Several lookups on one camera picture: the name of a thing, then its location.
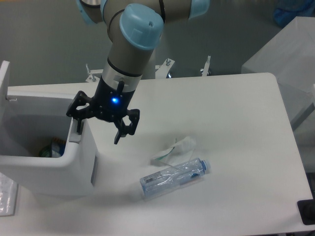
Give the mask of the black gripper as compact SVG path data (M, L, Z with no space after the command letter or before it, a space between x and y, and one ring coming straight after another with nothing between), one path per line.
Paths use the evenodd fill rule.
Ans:
M135 134L140 120L139 109L127 109L134 92L117 91L100 79L93 97L88 97L81 90L77 92L66 115L77 121L78 134L81 134L82 120L86 118L96 117L107 122L114 122L118 129L114 138L114 144L117 144L120 138ZM124 117L128 117L129 125L125 124Z

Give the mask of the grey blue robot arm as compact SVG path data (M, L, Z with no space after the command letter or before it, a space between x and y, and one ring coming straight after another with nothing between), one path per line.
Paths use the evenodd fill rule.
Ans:
M205 14L208 0L79 0L85 21L104 22L112 46L93 97L77 92L67 116L115 124L114 141L136 131L140 111L129 103L160 41L164 25Z

